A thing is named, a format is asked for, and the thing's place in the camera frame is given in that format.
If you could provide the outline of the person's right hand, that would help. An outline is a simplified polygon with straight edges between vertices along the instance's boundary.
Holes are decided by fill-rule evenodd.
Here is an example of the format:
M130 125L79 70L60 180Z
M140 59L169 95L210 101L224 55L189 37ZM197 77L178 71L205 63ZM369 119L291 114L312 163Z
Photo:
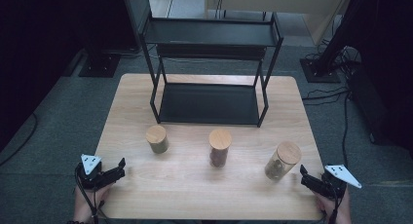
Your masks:
M352 224L351 209L350 209L350 192L345 191L345 195L341 199L341 204L335 207L335 202L314 193L317 200L318 208L326 213L326 221L332 220L333 224Z

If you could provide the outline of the short green-filled jar wooden lid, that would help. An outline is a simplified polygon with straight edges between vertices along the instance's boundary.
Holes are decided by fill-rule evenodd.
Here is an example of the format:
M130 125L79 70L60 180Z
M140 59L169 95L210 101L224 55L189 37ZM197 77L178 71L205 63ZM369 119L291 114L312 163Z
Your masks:
M162 126L152 126L146 132L146 140L156 154L165 153L169 149L167 132Z

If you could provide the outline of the red-filled glass jar wooden lid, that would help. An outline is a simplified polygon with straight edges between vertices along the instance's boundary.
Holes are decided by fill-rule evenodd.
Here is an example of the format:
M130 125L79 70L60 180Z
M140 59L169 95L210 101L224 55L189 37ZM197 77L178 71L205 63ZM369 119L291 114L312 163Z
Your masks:
M226 164L229 148L232 144L232 135L225 129L213 130L208 137L210 145L210 163L213 167L222 168Z

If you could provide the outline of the beige board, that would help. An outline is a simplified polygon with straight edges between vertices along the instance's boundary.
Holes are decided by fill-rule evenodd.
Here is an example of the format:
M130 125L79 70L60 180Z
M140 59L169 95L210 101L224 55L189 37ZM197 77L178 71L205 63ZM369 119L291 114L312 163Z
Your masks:
M347 9L350 0L205 0L208 12L227 11L276 12L303 14L307 29L315 45L322 40L335 17Z

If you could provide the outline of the dark-filled glass jar wooden lid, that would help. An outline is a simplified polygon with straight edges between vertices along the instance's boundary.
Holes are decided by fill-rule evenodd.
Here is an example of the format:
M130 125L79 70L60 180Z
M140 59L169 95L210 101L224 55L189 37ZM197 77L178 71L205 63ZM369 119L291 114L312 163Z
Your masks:
M280 180L300 162L301 158L302 152L298 145L291 141L283 141L265 166L265 174L271 180Z

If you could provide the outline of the black metal two-tier rack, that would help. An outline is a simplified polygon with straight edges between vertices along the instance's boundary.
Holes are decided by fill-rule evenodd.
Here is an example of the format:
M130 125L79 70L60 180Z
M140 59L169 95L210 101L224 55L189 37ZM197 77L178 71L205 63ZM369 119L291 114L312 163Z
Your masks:
M147 15L137 28L153 90L157 122L259 127L269 108L267 86L283 36L276 14L268 21L161 19ZM250 85L176 83L166 58L208 58L258 63Z

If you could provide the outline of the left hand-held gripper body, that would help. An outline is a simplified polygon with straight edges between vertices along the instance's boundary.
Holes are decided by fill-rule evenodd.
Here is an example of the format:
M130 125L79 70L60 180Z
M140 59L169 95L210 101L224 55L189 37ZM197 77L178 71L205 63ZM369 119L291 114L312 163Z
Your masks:
M75 169L75 175L85 190L97 191L107 185L101 171L101 158L93 155L81 155L81 163Z

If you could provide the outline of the black stand with slanted column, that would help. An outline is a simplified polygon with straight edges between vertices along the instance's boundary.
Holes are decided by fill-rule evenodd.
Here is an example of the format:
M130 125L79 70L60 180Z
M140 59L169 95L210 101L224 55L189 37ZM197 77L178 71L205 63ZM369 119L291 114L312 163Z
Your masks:
M346 46L356 43L357 24L366 17L368 0L351 0L344 18L324 52L314 59L302 58L301 67L309 83L339 83L333 62Z

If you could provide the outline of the person's left hand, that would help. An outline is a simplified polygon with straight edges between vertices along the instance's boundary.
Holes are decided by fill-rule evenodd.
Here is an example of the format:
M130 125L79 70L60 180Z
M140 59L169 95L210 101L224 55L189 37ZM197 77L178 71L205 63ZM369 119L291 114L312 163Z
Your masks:
M93 224L93 212L89 202L93 206L99 205L102 201L105 201L109 190L112 185L107 185L98 191L86 191L82 193L79 187L75 188L75 202L74 202L74 214L72 220L83 224Z

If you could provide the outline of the black square stand base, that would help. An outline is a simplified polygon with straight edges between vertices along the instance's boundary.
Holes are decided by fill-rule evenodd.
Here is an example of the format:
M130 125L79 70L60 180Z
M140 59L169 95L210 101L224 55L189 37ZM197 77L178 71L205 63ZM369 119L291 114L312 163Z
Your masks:
M112 78L115 74L120 59L121 56L115 54L103 54L98 59L87 57L78 76Z

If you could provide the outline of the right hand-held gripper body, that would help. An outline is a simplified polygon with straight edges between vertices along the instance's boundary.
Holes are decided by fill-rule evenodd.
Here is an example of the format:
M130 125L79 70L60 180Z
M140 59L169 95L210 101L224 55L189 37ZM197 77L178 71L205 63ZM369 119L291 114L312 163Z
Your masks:
M362 188L361 183L344 165L325 166L321 178L325 184L323 195L329 199L343 198L348 184L358 189Z

